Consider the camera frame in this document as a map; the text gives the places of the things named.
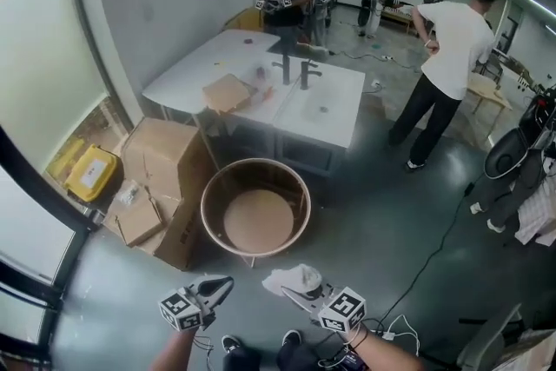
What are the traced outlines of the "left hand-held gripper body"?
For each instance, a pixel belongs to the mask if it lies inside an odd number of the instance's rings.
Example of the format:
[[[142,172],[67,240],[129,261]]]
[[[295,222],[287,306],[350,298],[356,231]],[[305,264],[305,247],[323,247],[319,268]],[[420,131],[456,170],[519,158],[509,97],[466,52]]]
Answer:
[[[172,290],[158,302],[162,318],[178,332],[206,329],[215,320],[214,307],[202,282]]]

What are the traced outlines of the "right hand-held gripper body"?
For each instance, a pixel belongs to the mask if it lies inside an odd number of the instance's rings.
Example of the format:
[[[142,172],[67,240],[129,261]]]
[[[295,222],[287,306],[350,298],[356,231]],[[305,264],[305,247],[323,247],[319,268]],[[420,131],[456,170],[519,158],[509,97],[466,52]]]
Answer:
[[[365,317],[366,300],[350,287],[323,284],[320,295],[308,302],[308,312],[322,328],[347,334]]]

